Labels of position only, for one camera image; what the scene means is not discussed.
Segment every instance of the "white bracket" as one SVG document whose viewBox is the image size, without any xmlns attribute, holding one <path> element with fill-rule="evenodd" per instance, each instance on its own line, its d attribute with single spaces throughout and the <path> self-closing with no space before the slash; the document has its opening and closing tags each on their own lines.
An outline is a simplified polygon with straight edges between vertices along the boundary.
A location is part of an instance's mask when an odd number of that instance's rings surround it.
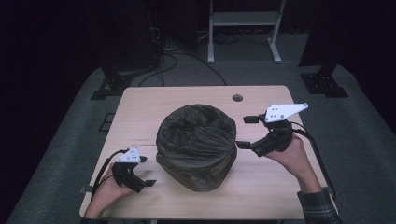
<svg viewBox="0 0 396 224">
<path fill-rule="evenodd" d="M 129 147 L 129 150 L 120 156 L 117 161 L 119 162 L 140 162 L 139 150 L 137 147 Z"/>
<path fill-rule="evenodd" d="M 299 113 L 308 108 L 308 104 L 294 104 L 294 105 L 268 105 L 265 115 L 265 122 L 275 122 L 287 119 L 291 115 Z"/>
</svg>

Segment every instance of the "plaid shirt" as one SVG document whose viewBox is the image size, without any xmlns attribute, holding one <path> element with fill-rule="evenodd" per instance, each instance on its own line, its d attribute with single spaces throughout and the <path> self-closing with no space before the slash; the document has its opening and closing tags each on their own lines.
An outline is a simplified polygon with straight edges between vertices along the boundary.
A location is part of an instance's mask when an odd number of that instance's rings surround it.
<svg viewBox="0 0 396 224">
<path fill-rule="evenodd" d="M 302 194 L 298 192 L 297 196 L 300 199 L 307 224 L 343 223 L 326 189 L 323 189 L 320 193 Z"/>
</svg>

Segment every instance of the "black bag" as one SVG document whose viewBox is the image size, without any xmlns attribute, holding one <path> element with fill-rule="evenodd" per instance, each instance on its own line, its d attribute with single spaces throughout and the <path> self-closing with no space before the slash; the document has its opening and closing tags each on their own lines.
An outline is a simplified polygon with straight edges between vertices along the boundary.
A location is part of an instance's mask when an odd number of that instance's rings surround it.
<svg viewBox="0 0 396 224">
<path fill-rule="evenodd" d="M 236 125 L 211 105 L 185 105 L 165 118 L 157 132 L 157 162 L 195 191 L 221 185 L 236 158 Z"/>
</svg>

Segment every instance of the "person's left hand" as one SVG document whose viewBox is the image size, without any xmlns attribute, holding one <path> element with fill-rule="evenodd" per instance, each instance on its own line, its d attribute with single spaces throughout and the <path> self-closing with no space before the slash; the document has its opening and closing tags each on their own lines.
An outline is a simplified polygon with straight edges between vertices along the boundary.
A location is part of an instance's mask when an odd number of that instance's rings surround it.
<svg viewBox="0 0 396 224">
<path fill-rule="evenodd" d="M 85 218 L 100 218 L 105 210 L 116 200 L 133 193 L 131 189 L 120 187 L 117 184 L 111 171 L 113 165 L 114 163 L 110 164 L 106 174 L 102 177 L 101 184 L 85 211 Z"/>
</svg>

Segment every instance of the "table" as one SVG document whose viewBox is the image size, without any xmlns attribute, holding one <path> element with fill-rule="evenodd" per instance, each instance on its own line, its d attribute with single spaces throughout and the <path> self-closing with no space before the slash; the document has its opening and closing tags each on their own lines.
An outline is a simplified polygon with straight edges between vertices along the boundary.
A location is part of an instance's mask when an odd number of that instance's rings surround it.
<svg viewBox="0 0 396 224">
<path fill-rule="evenodd" d="M 243 100 L 236 102 L 235 95 Z M 128 88 L 109 130 L 93 172 L 93 185 L 100 168 L 113 152 L 138 146 L 148 157 L 134 173 L 156 179 L 144 188 L 108 208 L 104 217 L 144 219 L 301 219 L 297 198 L 299 185 L 280 164 L 257 157 L 251 150 L 238 149 L 237 158 L 222 185 L 209 192 L 185 188 L 156 162 L 156 134 L 163 119 L 184 105 L 213 105 L 233 118 L 236 140 L 254 142 L 268 131 L 262 124 L 245 124 L 243 117 L 262 114 L 269 104 L 293 104 L 285 86 L 210 86 Z M 289 121 L 301 123 L 294 115 Z M 326 182 L 309 141 L 303 138 L 309 160 L 320 184 Z M 90 202 L 88 192 L 80 208 L 83 215 Z"/>
<path fill-rule="evenodd" d="M 207 61 L 215 61 L 213 46 L 213 27 L 215 26 L 244 26 L 244 25 L 274 25 L 271 38 L 268 38 L 268 45 L 273 54 L 275 63 L 282 63 L 276 47 L 276 36 L 282 20 L 283 9 L 286 0 L 281 0 L 278 11 L 268 12 L 214 12 L 213 0 L 210 0 L 209 11 L 209 41 L 207 44 Z"/>
</svg>

